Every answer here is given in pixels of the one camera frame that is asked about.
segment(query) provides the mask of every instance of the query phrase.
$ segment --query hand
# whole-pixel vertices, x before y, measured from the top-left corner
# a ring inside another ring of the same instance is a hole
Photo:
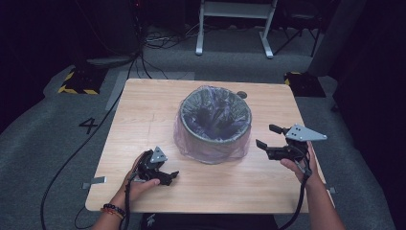
[[[320,179],[319,172],[317,170],[316,157],[314,155],[313,146],[311,145],[311,142],[307,142],[307,145],[308,145],[308,157],[310,159],[310,169],[312,170],[312,175],[308,178],[306,184],[311,184],[311,183],[313,183],[313,181],[321,181],[321,179]],[[303,161],[300,163],[303,167],[305,166],[305,163]],[[296,174],[296,177],[298,177],[299,181],[302,183],[304,174],[298,168],[298,166],[296,165],[295,162],[288,160],[288,159],[282,159],[281,164],[283,166],[287,167],[292,172],[294,172]]]
[[[124,178],[123,184],[120,187],[119,191],[117,191],[116,195],[111,199],[110,203],[117,205],[119,207],[124,208],[124,202],[125,202],[125,186],[129,182],[128,178],[131,176],[132,172],[134,171],[135,167],[137,166],[138,162],[140,161],[142,155],[138,156],[137,159],[134,161],[134,164],[132,165],[132,168],[130,171],[128,171],[127,175]],[[140,195],[159,185],[160,181],[159,179],[151,179],[149,181],[146,181],[145,183],[141,182],[131,182],[131,190],[129,192],[129,201],[130,205],[131,203],[136,200]]]

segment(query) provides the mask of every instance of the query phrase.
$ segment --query trash can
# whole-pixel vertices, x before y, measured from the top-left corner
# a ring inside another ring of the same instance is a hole
[[[249,148],[251,110],[232,91],[203,85],[180,104],[173,138],[183,155],[206,164],[244,157]]]

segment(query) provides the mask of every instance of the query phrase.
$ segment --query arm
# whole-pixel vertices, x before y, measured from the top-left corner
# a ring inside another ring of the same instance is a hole
[[[310,226],[312,230],[318,229],[346,229],[344,223],[338,216],[331,203],[325,185],[317,171],[317,164],[313,147],[309,145],[310,168],[313,173],[305,184],[308,211],[310,215]],[[296,164],[288,159],[281,160],[281,164],[293,171],[298,179],[302,181],[303,174]]]
[[[125,210],[125,185],[128,183],[128,178],[131,176],[132,171],[134,170],[137,162],[137,158],[132,166],[132,169],[125,176],[122,186],[119,191],[113,196],[110,200],[111,204],[114,204],[116,207]],[[159,179],[151,179],[145,183],[132,182],[131,191],[129,193],[129,203],[131,204],[141,195],[141,193],[149,190],[159,184]],[[108,213],[101,213],[96,223],[93,225],[92,229],[103,230],[103,229],[119,229],[122,220],[117,215],[112,215]]]

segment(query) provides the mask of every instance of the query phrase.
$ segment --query wooden tabletop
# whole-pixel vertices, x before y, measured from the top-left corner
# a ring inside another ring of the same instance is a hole
[[[182,155],[173,141],[173,125],[182,101],[202,85],[244,91],[252,112],[248,154],[241,160],[207,165]],[[162,213],[294,213],[300,183],[294,173],[270,161],[256,139],[269,147],[284,146],[279,127],[303,125],[290,88],[284,84],[198,80],[128,80],[115,114],[95,177],[106,183],[92,185],[86,208],[99,211],[120,188],[134,160],[159,146],[168,161],[160,171],[179,171],[170,186],[143,194],[133,212]],[[302,212],[308,212],[304,200]]]

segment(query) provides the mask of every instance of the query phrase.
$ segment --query bracelet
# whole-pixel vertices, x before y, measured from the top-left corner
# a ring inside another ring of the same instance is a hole
[[[102,206],[103,209],[112,209],[120,214],[122,217],[125,217],[125,211],[114,204],[106,203]]]
[[[114,209],[101,208],[101,211],[102,211],[103,213],[106,213],[106,214],[116,215],[116,216],[119,217],[120,219],[124,219],[124,217],[123,217],[119,212],[117,212],[117,211],[114,210]]]

